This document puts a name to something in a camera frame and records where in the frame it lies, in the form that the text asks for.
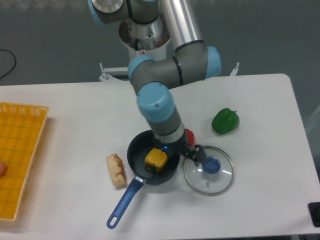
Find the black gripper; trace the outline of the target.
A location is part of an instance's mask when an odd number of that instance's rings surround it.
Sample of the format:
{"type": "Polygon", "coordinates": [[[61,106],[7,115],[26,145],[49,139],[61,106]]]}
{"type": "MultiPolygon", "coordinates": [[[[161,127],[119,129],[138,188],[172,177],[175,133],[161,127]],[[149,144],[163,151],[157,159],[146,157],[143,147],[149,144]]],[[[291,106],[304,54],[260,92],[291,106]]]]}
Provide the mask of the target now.
{"type": "Polygon", "coordinates": [[[170,157],[173,154],[180,154],[190,159],[196,167],[206,161],[207,154],[200,144],[191,146],[188,141],[187,134],[183,134],[180,139],[172,143],[164,143],[155,136],[152,137],[153,146],[160,149],[170,157]]]}

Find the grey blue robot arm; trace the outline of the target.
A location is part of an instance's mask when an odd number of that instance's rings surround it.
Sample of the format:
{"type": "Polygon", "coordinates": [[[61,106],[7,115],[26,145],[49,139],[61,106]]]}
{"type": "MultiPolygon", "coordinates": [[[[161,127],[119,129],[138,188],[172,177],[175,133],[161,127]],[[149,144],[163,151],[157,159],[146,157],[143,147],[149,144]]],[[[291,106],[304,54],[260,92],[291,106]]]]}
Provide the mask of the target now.
{"type": "Polygon", "coordinates": [[[161,32],[168,32],[175,55],[154,60],[137,55],[128,64],[128,77],[141,114],[151,127],[155,146],[205,162],[201,145],[189,144],[170,89],[217,76],[222,68],[217,49],[207,46],[189,0],[90,0],[95,19],[103,24],[124,21],[134,47],[157,46],[161,32]]]}

